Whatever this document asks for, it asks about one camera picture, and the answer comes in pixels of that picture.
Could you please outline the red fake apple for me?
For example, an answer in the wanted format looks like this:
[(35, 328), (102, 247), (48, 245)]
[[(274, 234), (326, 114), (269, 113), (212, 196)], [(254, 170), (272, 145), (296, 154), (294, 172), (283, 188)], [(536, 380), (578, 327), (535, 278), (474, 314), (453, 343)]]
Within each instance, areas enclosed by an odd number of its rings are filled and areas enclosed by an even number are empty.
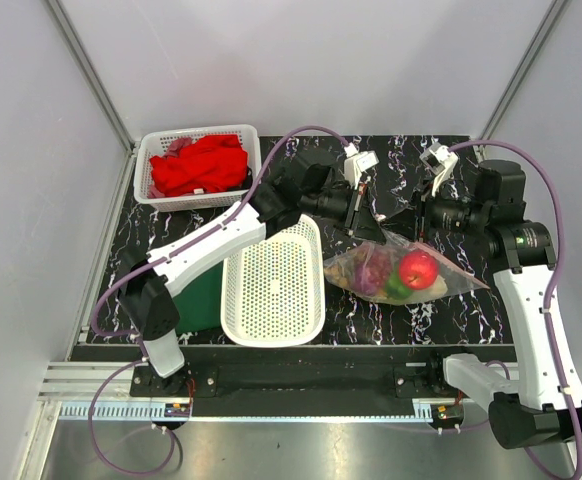
[(413, 251), (402, 258), (397, 274), (411, 290), (425, 290), (436, 280), (439, 266), (432, 255), (423, 251)]

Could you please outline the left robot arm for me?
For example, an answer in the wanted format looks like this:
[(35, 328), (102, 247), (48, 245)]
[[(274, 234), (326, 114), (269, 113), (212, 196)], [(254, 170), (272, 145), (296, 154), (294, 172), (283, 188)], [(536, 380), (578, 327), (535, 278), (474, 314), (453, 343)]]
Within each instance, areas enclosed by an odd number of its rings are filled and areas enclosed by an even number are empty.
[(274, 167), (223, 215), (125, 264), (117, 299), (139, 331), (143, 357), (153, 370), (152, 384), (161, 393), (174, 396), (186, 386), (174, 299), (201, 274), (296, 225), (304, 214), (328, 220), (351, 237), (384, 243), (367, 192), (370, 172), (378, 163), (373, 151), (351, 151), (343, 179), (334, 181), (331, 154), (309, 149)]

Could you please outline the clear zip top bag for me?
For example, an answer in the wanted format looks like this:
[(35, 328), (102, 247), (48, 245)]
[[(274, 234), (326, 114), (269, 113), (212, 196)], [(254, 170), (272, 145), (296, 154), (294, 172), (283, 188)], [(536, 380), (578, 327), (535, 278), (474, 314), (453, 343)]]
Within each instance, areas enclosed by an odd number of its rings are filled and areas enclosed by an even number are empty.
[(368, 302), (394, 306), (426, 303), (485, 289), (473, 274), (434, 248), (385, 233), (323, 263), (325, 279)]

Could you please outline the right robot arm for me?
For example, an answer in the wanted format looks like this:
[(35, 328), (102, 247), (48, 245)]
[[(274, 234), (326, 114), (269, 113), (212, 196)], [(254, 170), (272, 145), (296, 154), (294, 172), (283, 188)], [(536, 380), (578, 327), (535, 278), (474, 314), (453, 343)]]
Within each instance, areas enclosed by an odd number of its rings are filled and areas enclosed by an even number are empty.
[(557, 257), (548, 229), (525, 219), (526, 175), (519, 164), (487, 160), (478, 167), (467, 199), (445, 199), (440, 190), (451, 167), (436, 160), (410, 204), (391, 217), (389, 229), (425, 241), (433, 230), (460, 232), (488, 247), (487, 265), (509, 320), (519, 378), (490, 371), (473, 355), (451, 355), (425, 371), (437, 396), (459, 389), (488, 414), (491, 430), (505, 449), (568, 442), (572, 422), (582, 431), (582, 382), (570, 357), (557, 296), (544, 299)]

